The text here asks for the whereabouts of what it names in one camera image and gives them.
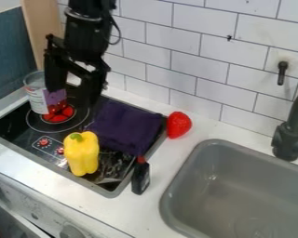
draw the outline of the white countertop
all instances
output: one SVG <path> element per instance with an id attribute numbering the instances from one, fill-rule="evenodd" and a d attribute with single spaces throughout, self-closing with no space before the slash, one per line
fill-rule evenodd
<path id="1" fill-rule="evenodd" d="M 114 88 L 109 88 L 104 94 L 165 115 L 174 111 L 181 111 L 169 105 Z M 24 97 L 15 101 L 14 106 L 16 107 L 23 102 Z M 2 116 L 6 112 L 2 110 L 2 104 L 0 105 L 0 116 Z M 141 196 L 132 193 L 129 184 L 118 197 L 114 199 L 105 198 L 1 144 L 0 172 L 134 237 L 183 237 L 170 229 L 160 217 L 159 200 L 189 153 L 199 142 L 205 139 L 226 139 L 272 155 L 271 138 L 269 137 L 207 119 L 191 112 L 186 113 L 193 121 L 193 128 L 180 139 L 166 139 L 154 153 L 149 161 L 151 185 Z"/>

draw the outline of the yellow object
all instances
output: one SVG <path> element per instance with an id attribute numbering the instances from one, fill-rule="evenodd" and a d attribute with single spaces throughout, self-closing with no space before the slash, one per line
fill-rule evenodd
<path id="1" fill-rule="evenodd" d="M 99 153 L 98 138 L 90 131 L 72 133 L 64 140 L 64 156 L 76 176 L 95 173 Z"/>

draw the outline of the sink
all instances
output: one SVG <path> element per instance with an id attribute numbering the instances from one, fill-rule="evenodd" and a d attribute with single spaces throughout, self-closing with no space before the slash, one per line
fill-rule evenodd
<path id="1" fill-rule="evenodd" d="M 298 238 L 298 165 L 203 141 L 164 192 L 160 214 L 187 237 Z"/>

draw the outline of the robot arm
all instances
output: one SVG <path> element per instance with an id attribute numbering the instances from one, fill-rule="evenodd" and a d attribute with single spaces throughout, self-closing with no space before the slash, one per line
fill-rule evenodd
<path id="1" fill-rule="evenodd" d="M 115 0 L 70 0 L 65 10 L 67 17 L 64 39 L 52 34 L 47 36 L 45 52 L 45 79 L 48 91 L 65 88 L 67 74 L 82 79 L 75 92 L 80 105 L 93 104 L 106 86 L 110 67 L 102 60 L 110 43 L 113 26 L 119 31 L 111 11 Z M 76 64 L 84 62 L 95 67 L 89 72 Z"/>

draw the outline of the pepper stem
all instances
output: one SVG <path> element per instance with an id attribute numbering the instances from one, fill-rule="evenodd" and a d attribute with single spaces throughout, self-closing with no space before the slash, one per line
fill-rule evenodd
<path id="1" fill-rule="evenodd" d="M 79 133 L 73 133 L 70 136 L 71 139 L 76 139 L 78 142 L 83 141 L 83 137 Z"/>

